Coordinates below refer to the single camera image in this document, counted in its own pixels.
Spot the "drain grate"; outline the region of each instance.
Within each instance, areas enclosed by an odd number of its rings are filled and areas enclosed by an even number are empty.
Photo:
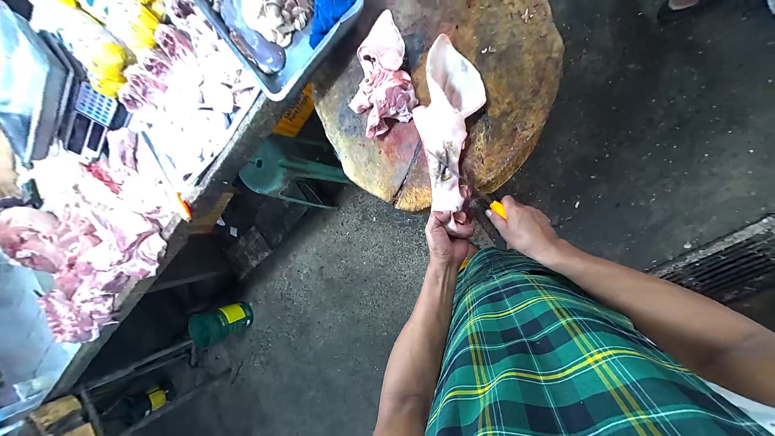
[[[775,283],[775,216],[682,254],[649,272],[721,303]]]

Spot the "man's left hand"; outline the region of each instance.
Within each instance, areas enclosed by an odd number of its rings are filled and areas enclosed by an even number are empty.
[[[468,254],[468,238],[474,234],[474,226],[470,223],[458,225],[459,236],[452,237],[444,227],[451,219],[450,212],[431,212],[428,224],[425,225],[425,237],[428,239],[431,262],[457,269]]]

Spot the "stainless steel tray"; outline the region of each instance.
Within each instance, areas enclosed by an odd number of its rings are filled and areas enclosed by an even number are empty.
[[[318,67],[323,58],[339,42],[343,36],[355,24],[360,12],[363,10],[363,0],[356,0],[339,22],[328,32],[323,41],[315,48],[309,46],[309,35],[312,33],[312,21],[303,29],[294,32],[293,42],[285,48],[285,67],[276,74],[264,74],[253,62],[237,50],[237,47],[229,37],[229,29],[223,22],[220,14],[212,10],[207,0],[194,0],[194,3],[202,10],[212,22],[215,31],[226,41],[229,48],[250,69],[258,80],[258,84],[270,100],[279,102],[288,97],[297,95],[307,84],[312,72]]]

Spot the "hand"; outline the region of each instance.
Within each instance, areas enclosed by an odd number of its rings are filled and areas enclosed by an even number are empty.
[[[556,252],[561,241],[549,225],[549,218],[535,207],[525,206],[511,196],[503,197],[501,202],[506,220],[489,209],[485,213],[506,241],[506,246],[545,263],[547,256]]]
[[[444,225],[451,219],[450,212],[431,212],[428,224],[425,225],[425,237],[428,239],[431,262],[457,270],[468,254],[468,238],[474,234],[474,227],[471,224],[458,225],[458,235],[450,236]]]

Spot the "plaid fabric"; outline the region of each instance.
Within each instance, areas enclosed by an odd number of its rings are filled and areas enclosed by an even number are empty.
[[[425,434],[771,436],[626,317],[496,248],[458,277]]]

